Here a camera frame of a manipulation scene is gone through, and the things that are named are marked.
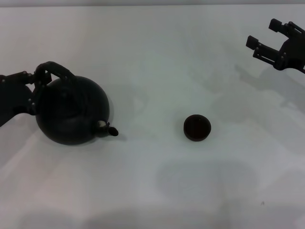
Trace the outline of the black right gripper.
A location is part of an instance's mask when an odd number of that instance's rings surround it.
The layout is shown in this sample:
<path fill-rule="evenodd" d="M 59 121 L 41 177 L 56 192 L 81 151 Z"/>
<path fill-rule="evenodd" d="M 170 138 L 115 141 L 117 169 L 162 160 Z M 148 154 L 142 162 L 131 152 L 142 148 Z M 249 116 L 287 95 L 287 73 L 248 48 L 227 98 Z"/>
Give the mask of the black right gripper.
<path fill-rule="evenodd" d="M 277 19 L 270 21 L 269 29 L 285 35 L 288 39 L 277 51 L 260 43 L 253 36 L 248 36 L 246 47 L 254 51 L 253 57 L 272 65 L 279 71 L 296 69 L 305 73 L 305 31 L 291 21 L 282 24 Z"/>

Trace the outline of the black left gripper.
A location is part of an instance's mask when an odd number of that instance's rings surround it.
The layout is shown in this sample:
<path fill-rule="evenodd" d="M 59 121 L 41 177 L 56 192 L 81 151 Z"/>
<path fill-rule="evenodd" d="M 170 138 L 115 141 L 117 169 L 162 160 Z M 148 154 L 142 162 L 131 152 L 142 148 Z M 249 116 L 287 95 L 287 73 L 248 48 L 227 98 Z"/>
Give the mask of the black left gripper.
<path fill-rule="evenodd" d="M 46 70 L 26 71 L 0 76 L 0 125 L 18 114 L 37 115 L 42 94 L 52 81 Z M 31 91 L 28 84 L 34 84 Z"/>

